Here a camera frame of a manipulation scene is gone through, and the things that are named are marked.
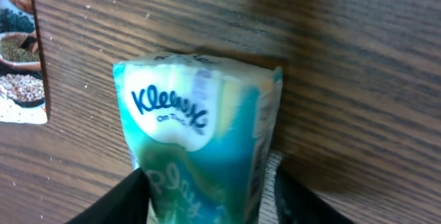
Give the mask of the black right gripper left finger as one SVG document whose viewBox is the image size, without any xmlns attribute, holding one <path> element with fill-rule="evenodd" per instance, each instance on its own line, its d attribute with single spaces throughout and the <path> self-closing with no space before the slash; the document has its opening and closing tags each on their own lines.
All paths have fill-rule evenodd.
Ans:
<svg viewBox="0 0 441 224">
<path fill-rule="evenodd" d="M 138 168 L 66 224 L 146 224 L 149 186 L 144 171 Z"/>
</svg>

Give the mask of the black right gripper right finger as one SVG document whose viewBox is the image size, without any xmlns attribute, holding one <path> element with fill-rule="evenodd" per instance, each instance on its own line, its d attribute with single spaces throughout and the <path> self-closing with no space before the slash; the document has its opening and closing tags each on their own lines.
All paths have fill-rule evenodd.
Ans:
<svg viewBox="0 0 441 224">
<path fill-rule="evenodd" d="M 280 224 L 354 224 L 278 166 L 274 182 Z"/>
</svg>

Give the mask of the teal white tissue packet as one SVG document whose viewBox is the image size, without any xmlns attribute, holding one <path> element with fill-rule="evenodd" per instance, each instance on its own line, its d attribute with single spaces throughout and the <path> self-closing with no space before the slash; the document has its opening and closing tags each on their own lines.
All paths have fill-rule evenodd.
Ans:
<svg viewBox="0 0 441 224">
<path fill-rule="evenodd" d="M 113 67 L 151 223 L 257 223 L 281 68 L 158 52 Z"/>
</svg>

